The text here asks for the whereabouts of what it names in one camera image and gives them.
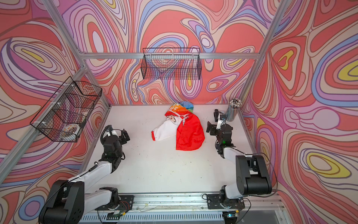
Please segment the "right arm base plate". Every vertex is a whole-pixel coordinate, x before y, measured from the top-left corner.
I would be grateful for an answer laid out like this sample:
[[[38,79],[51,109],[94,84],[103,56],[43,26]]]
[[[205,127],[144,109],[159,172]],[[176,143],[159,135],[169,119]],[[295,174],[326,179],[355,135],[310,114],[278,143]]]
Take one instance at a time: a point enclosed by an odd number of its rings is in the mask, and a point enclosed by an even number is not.
[[[227,199],[220,194],[203,194],[202,199],[207,202],[207,207],[210,210],[234,209],[241,211],[245,209],[245,203],[243,200]]]

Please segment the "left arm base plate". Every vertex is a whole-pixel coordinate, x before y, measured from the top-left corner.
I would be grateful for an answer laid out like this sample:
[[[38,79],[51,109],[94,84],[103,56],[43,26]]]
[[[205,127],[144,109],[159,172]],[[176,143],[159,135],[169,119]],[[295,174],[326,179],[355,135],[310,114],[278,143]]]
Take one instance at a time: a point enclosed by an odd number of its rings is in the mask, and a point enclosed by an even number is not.
[[[133,208],[134,195],[119,195],[117,202],[110,202],[95,209],[102,222],[120,220]]]

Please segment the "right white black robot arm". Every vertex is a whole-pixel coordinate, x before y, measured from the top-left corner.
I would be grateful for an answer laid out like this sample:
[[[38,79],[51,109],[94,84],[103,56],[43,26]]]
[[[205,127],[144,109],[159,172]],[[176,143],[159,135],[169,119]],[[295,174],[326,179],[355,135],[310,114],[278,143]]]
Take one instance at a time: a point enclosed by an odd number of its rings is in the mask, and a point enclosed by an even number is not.
[[[206,132],[216,137],[218,155],[235,165],[235,182],[222,186],[219,201],[240,200],[245,196],[264,196],[272,193],[272,183],[264,157],[261,154],[245,154],[232,143],[233,128],[225,123],[208,122]]]

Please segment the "rainbow red hooded jacket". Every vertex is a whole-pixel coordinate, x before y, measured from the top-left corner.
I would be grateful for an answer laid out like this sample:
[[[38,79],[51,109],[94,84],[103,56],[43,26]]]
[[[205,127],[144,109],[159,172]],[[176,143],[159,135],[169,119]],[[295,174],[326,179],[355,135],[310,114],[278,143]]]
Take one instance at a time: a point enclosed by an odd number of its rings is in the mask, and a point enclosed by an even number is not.
[[[166,120],[151,131],[153,141],[176,138],[176,150],[199,149],[205,134],[199,118],[193,113],[194,106],[188,101],[173,104],[165,113]]]

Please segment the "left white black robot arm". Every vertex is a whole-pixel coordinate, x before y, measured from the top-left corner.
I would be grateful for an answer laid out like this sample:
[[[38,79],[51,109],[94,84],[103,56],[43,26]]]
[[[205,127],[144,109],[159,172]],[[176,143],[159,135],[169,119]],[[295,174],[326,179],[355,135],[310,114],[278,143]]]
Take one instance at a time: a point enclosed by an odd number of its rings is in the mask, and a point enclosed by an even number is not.
[[[129,140],[125,129],[114,129],[107,125],[100,135],[103,146],[101,159],[75,177],[54,182],[40,211],[39,223],[77,224],[83,215],[98,208],[117,210],[123,205],[124,211],[129,211],[130,205],[122,201],[117,188],[101,187],[94,193],[88,193],[93,185],[114,173],[121,161],[125,160],[123,145]]]

